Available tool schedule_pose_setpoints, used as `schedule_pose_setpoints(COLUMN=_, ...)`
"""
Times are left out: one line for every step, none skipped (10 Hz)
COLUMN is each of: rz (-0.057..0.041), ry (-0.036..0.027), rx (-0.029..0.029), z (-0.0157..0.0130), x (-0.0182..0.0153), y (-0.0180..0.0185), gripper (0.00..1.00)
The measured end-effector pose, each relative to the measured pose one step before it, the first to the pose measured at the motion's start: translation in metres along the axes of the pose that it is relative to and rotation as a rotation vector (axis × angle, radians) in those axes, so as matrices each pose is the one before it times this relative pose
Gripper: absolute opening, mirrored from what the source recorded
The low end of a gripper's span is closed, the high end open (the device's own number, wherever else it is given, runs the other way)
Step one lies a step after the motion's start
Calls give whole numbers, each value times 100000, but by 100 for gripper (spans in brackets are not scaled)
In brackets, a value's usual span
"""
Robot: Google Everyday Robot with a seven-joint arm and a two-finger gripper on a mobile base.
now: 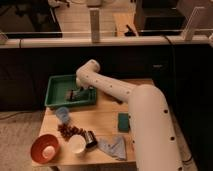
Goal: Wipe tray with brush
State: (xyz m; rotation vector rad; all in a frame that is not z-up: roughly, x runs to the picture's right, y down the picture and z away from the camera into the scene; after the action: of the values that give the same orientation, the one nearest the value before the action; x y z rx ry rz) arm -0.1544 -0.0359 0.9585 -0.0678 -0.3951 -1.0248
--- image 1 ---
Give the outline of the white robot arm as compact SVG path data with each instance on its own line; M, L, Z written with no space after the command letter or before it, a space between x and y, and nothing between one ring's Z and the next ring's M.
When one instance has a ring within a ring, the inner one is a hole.
M135 85L99 74L89 60L76 71L76 82L93 86L128 104L130 128L138 171L184 171L166 98L151 84Z

